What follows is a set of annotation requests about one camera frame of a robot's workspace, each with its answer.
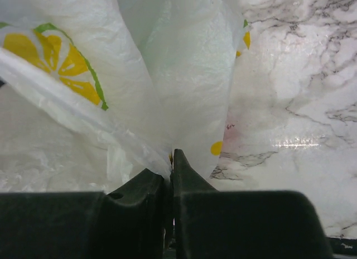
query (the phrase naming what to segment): green rim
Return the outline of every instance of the green rim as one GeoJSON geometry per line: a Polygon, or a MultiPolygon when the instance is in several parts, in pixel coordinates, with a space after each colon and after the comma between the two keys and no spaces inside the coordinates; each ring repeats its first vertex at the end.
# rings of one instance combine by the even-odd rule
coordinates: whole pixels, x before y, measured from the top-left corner
{"type": "MultiPolygon", "coordinates": [[[[44,23],[43,25],[39,25],[37,26],[35,29],[34,29],[36,32],[38,33],[43,33],[47,30],[57,30],[57,31],[60,31],[63,35],[65,35],[69,40],[70,42],[72,43],[72,45],[75,47],[74,43],[73,43],[73,40],[66,34],[65,31],[63,31],[62,29],[59,29],[57,27],[55,27],[53,24],[51,23],[44,23]]],[[[102,104],[102,109],[103,110],[107,110],[108,109],[108,106],[107,106],[107,103],[104,99],[104,94],[103,94],[103,90],[100,86],[100,83],[99,83],[99,80],[98,80],[98,77],[97,77],[97,74],[96,72],[94,71],[94,69],[91,67],[89,61],[83,56],[83,54],[78,50],[78,52],[80,53],[80,55],[83,57],[85,63],[87,64],[87,67],[94,79],[94,82],[95,82],[95,90],[97,91],[98,93],[98,96],[99,98],[102,100],[103,104],[102,104]]]]}
{"type": "Polygon", "coordinates": [[[0,28],[3,28],[3,27],[8,26],[8,25],[9,25],[8,23],[0,22],[0,28]]]}

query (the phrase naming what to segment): marble countertop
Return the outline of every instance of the marble countertop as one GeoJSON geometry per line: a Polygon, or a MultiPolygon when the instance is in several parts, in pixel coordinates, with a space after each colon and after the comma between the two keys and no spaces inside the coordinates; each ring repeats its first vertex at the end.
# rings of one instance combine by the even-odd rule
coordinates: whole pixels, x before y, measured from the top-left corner
{"type": "Polygon", "coordinates": [[[292,189],[330,237],[357,238],[357,0],[240,0],[219,190],[292,189]]]}

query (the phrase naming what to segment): plastic bag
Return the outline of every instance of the plastic bag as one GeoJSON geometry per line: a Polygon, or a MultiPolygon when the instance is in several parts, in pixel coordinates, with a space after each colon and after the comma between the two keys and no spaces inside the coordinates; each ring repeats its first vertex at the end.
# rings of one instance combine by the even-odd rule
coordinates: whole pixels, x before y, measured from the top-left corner
{"type": "Polygon", "coordinates": [[[1,0],[0,75],[88,145],[106,150],[111,181],[127,181],[136,166],[167,178],[173,148],[208,177],[244,33],[236,5],[1,0]]]}
{"type": "Polygon", "coordinates": [[[0,88],[0,106],[1,192],[110,192],[120,185],[102,168],[105,149],[61,126],[9,85],[0,88]]]}

